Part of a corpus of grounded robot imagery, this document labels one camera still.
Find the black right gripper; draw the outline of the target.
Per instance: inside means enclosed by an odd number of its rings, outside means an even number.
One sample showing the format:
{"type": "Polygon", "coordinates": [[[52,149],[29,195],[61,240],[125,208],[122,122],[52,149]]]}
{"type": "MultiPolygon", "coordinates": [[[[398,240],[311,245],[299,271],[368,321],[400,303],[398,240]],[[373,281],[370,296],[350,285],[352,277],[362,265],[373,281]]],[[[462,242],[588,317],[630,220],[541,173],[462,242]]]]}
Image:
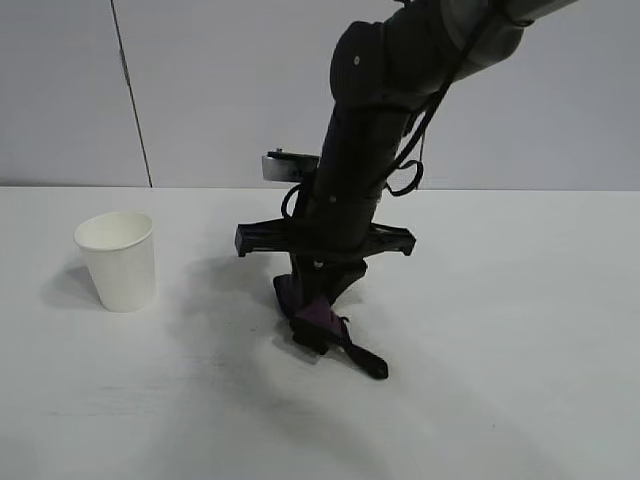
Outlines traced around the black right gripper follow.
{"type": "Polygon", "coordinates": [[[309,305],[320,293],[333,305],[365,276],[363,258],[385,252],[409,256],[416,244],[409,230],[372,222],[373,201],[362,205],[311,202],[310,207],[305,217],[240,224],[234,239],[240,257],[252,252],[291,253],[290,290],[295,305],[309,305]],[[358,261],[329,264],[321,270],[314,259],[358,261]]]}

